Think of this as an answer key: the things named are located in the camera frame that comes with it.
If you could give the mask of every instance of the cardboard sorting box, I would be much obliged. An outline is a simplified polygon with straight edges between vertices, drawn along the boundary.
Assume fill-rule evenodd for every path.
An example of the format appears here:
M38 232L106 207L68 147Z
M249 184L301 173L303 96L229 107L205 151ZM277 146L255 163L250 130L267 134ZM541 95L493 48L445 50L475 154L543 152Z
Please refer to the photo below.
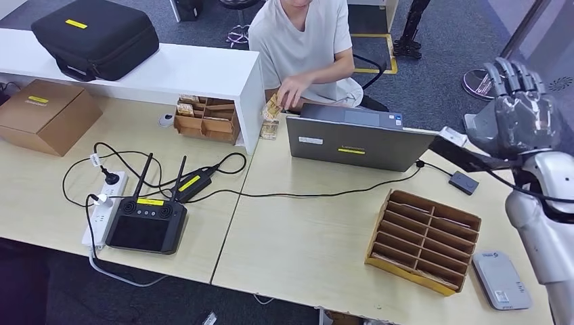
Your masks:
M176 109L173 123L179 134L235 144L241 129L232 101L182 96L178 101L178 105L181 104L186 104L185 110ZM188 113L188 104L193 106L193 116Z
M450 296L462 290L480 227L476 215L391 190L365 263Z

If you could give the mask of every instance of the yellow label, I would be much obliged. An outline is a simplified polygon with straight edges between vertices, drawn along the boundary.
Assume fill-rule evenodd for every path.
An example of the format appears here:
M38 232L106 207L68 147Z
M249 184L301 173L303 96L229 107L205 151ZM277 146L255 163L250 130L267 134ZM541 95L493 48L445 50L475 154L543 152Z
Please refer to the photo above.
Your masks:
M163 205L163 201L161 200L150 200L149 198L138 198L138 204L147 204L147 205Z
M48 100L46 100L45 98L40 98L40 97L36 97L36 96L30 96L30 97L28 97L28 99L33 100L34 102L42 103L42 104L46 104L48 102Z
M351 150L351 149L343 149L343 148L339 148L340 152L348 152L350 154L365 154L364 151L359 151L359 150Z
M75 26L77 28L82 28L82 29L86 29L86 27L88 27L88 25L86 25L86 24L82 24L81 22L77 22L77 21L71 20L71 19L68 19L66 21L66 23L69 25Z
M201 177L199 177L199 175L195 176L194 178L190 179L187 183L185 183L183 186L181 186L179 188L180 192L185 191L186 188L190 187L191 185L193 185L193 183L197 182L198 179L200 179Z

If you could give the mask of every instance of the light wood tabletop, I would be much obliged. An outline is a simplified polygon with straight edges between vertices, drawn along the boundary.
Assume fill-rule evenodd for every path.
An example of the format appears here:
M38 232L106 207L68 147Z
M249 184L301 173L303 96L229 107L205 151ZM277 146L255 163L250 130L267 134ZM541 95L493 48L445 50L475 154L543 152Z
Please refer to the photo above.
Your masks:
M458 170L433 152L422 159L451 173ZM333 193L400 179L415 170L396 173L292 158L283 118L278 138L259 142L243 192ZM480 182L472 196L450 186L447 175L424 167L409 181L360 194L241 197L212 283L404 325L551 324L546 291L537 283L504 211L510 188L485 173L471 177ZM444 297L363 264L379 208L391 188L482 218L477 251L508 254L532 296L533 307L523 311L490 308L472 269L462 292Z
M81 244L87 227L85 211L64 199L62 178L72 163L87 158L93 152L95 142L106 142L118 151L153 152L154 157L162 163L163 181L177 176L183 155L187 155L185 171L191 171L214 165L230 152L245 154L244 148L190 139L178 135L172 127L159 127L158 119L163 114L173 113L173 106L104 97L98 98L97 102L104 114L63 158L0 141L0 166L3 170L0 173L0 237L87 255L87 247ZM105 147L98 147L100 156L108 153L110 151ZM141 173L145 156L125 154L124 157ZM127 171L114 156L102 162L109 171ZM233 171L241 165L242 159L235 156L221 168ZM247 168L236 175L215 173L213 183L205 192L223 188L240 190L246 174ZM152 162L146 180L157 183L158 176L157 164ZM71 199L84 204L86 195L98 194L103 183L104 178L99 168L89 161L82 162L70 172L66 180L66 191ZM133 193L136 183L136 176L129 173L125 195ZM142 194L154 191L144 186ZM187 223L179 249L174 255L105 248L98 253L98 257L139 269L209 283L237 199L235 194L223 193L196 204L187 204Z

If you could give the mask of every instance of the sticker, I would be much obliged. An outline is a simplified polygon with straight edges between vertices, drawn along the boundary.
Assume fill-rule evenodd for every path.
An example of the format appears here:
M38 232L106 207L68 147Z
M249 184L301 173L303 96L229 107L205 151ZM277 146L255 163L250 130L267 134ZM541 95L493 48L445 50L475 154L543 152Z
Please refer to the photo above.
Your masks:
M509 303L508 297L504 291L494 291L494 295L499 303Z
M365 152L361 151L361 150L351 150L351 149L344 149L344 148L339 148L338 150L340 152L348 152L349 154L365 154Z
M102 162L100 161L100 158L97 156L97 154L90 154L90 161L94 167L99 167L102 165Z
M314 137L299 137L299 142L306 144L323 144L323 139L316 139Z
M163 201L161 200L151 200L149 198L138 198L138 204L146 204L146 205L163 205Z
M207 316L207 319L205 319L202 325L213 325L215 324L215 321L217 321L217 316L212 311L209 313L209 316Z
M33 100L34 102L42 103L42 104L46 104L48 102L47 99L36 97L36 96L30 96L30 97L28 97L28 99Z
M190 179L189 182L185 183L183 186L181 186L179 188L180 192L185 191L186 188L190 187L193 183L197 182L201 177L199 177L199 175L196 175L194 178Z
M82 24L81 22L77 22L77 21L71 20L71 19L68 19L68 20L66 21L66 23L67 23L68 25L72 25L72 26L75 26L75 27L77 27L77 28L82 28L82 29L86 29L86 28L88 27L88 25L86 25L86 24Z

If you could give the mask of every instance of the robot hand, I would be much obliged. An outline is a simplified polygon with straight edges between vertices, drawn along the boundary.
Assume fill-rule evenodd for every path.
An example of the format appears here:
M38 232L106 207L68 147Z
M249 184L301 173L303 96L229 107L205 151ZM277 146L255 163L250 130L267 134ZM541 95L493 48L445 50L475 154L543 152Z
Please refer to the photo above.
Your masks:
M498 132L493 137L479 137L469 130L471 142L492 157L509 160L551 149L560 141L561 116L554 98L546 93L538 73L503 58L496 58L496 62L502 76L494 64L485 66L497 93L494 112Z

